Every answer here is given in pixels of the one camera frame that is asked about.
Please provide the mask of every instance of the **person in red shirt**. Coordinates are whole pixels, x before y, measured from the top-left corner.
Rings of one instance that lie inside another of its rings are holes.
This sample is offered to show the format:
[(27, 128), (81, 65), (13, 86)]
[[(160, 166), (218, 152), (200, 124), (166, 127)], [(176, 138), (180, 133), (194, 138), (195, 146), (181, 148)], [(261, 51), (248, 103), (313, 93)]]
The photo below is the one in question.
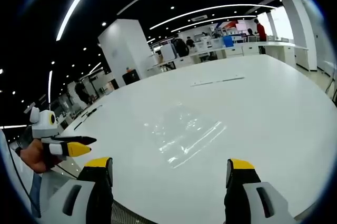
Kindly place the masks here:
[[(254, 22), (256, 23), (256, 29), (260, 36), (260, 41), (267, 41), (267, 35), (265, 33), (263, 25), (260, 24), (259, 20), (256, 18), (254, 19)], [(263, 46), (260, 46), (262, 54), (265, 54), (265, 48)]]

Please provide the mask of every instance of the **white column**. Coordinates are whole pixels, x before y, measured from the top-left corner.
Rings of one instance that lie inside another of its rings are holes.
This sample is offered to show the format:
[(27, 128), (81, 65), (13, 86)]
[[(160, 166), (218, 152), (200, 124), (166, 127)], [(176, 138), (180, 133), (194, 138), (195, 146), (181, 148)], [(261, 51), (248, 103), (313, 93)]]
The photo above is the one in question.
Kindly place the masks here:
[(123, 75), (127, 67), (136, 69), (140, 79), (148, 76), (152, 53), (138, 20), (116, 20), (98, 40), (120, 87), (125, 85)]
[(295, 44), (309, 49), (308, 70), (317, 70), (314, 33), (302, 0), (282, 0), (282, 2), (289, 18)]
[(272, 17), (271, 12), (267, 12), (267, 17), (268, 17), (268, 20), (269, 20), (269, 23), (270, 23), (270, 27), (272, 28), (273, 36), (275, 36), (275, 38), (276, 38), (276, 37), (278, 37), (278, 35), (277, 35), (274, 19)]

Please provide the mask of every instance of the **black ceiling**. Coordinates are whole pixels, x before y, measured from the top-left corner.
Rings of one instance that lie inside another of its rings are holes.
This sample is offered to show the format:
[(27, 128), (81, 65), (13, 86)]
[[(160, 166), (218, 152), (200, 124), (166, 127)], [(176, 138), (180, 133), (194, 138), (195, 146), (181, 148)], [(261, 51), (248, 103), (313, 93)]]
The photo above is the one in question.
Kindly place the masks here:
[[(81, 0), (73, 13), (62, 39), (56, 42), (58, 29), (73, 0), (35, 0), (25, 7), (27, 0), (5, 0), (8, 9), (4, 23), (0, 69), (0, 125), (27, 123), (23, 110), (47, 93), (48, 73), (53, 70), (52, 100), (57, 98), (63, 83), (88, 73), (102, 62), (108, 69), (103, 53), (97, 45), (97, 37), (105, 27), (117, 19), (117, 13), (133, 0)], [(154, 30), (155, 24), (201, 8), (225, 4), (258, 4), (263, 0), (140, 0), (124, 11), (119, 18), (140, 21), (145, 35), (171, 36), (170, 30), (187, 25), (187, 20), (207, 14), (217, 17), (243, 15), (250, 7), (230, 7), (201, 12), (179, 18)], [(272, 6), (279, 6), (278, 0)], [(258, 13), (267, 11), (258, 9)]]

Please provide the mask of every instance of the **large white table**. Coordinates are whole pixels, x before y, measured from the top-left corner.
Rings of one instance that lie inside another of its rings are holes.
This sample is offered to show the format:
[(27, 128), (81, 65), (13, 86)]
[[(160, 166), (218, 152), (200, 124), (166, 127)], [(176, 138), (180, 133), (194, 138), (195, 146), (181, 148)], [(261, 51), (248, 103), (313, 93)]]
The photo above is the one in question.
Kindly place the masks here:
[[(232, 77), (244, 79), (191, 86)], [(146, 78), (103, 97), (76, 131), (97, 138), (79, 166), (113, 158), (115, 200), (157, 223), (223, 223), (226, 163), (251, 162), (296, 216), (326, 186), (337, 109), (296, 69), (266, 55), (217, 60)]]
[[(230, 51), (230, 50), (240, 50), (239, 54), (241, 53), (242, 55), (252, 55), (251, 51), (249, 51), (249, 49), (247, 48), (257, 48), (258, 46), (265, 46), (267, 47), (267, 54), (279, 59), (285, 63), (287, 63), (289, 61), (288, 64), (294, 64), (295, 65), (295, 56), (294, 56), (294, 49), (297, 50), (302, 50), (305, 53), (301, 53), (302, 57), (305, 57), (306, 55), (306, 51), (308, 50), (306, 47), (301, 47), (301, 46), (297, 46), (293, 43), (289, 43), (289, 42), (275, 42), (275, 41), (267, 41), (267, 42), (244, 42), (244, 43), (235, 43), (234, 46), (231, 47), (221, 47), (221, 48), (210, 48), (207, 50), (203, 50), (203, 51), (199, 51), (199, 52), (195, 52), (192, 53), (188, 56), (182, 57), (182, 58), (176, 58), (176, 59), (172, 59), (172, 60), (168, 60), (162, 63), (159, 63), (157, 65), (154, 65), (152, 67), (149, 67), (147, 70), (152, 70), (155, 68), (159, 68), (167, 63), (170, 62), (177, 62), (181, 59), (186, 59), (189, 57), (196, 57), (205, 53), (211, 53), (211, 52), (217, 52), (217, 51)], [(285, 58), (284, 53), (280, 53), (280, 49), (279, 48), (292, 48), (292, 55), (290, 55), (290, 58)]]

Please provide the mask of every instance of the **blue container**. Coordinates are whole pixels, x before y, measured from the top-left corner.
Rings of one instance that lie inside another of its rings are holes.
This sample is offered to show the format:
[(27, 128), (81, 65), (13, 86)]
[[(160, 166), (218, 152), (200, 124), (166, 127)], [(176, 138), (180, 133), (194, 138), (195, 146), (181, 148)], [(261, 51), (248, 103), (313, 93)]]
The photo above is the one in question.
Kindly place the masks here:
[(223, 37), (223, 44), (225, 45), (225, 47), (234, 46), (232, 37), (231, 36), (224, 36)]

